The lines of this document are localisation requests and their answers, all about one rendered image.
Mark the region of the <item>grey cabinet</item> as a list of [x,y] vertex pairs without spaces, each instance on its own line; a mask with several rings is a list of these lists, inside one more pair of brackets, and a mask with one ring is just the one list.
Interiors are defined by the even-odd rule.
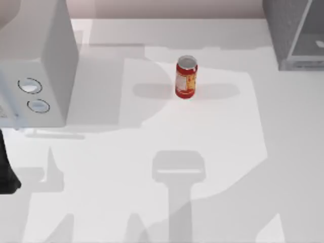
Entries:
[[278,69],[324,71],[324,0],[262,0]]

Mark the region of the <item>pale microwave oven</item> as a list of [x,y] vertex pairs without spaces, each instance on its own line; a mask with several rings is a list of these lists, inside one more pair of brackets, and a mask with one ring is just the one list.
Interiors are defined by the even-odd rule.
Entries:
[[[66,124],[79,52],[66,0],[0,0],[0,128],[56,128]],[[17,85],[38,80],[37,94]],[[42,99],[47,113],[27,102]]]

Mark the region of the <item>red and yellow can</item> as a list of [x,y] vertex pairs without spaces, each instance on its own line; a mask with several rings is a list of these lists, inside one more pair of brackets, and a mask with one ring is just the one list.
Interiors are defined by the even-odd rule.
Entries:
[[195,94],[197,60],[191,55],[179,57],[176,64],[175,94],[181,99],[190,99]]

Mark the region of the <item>round microwave knob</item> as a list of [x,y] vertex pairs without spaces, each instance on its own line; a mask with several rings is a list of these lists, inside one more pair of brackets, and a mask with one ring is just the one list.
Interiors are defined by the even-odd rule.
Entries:
[[17,85],[23,92],[28,94],[37,94],[43,89],[38,80],[30,77],[18,80]]
[[50,110],[49,103],[42,99],[28,101],[27,107],[35,113],[47,113]]

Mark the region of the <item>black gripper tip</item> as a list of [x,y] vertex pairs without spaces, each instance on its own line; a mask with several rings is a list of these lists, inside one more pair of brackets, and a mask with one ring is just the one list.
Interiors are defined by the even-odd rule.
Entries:
[[3,132],[0,129],[0,195],[13,194],[21,188],[21,185],[10,165]]

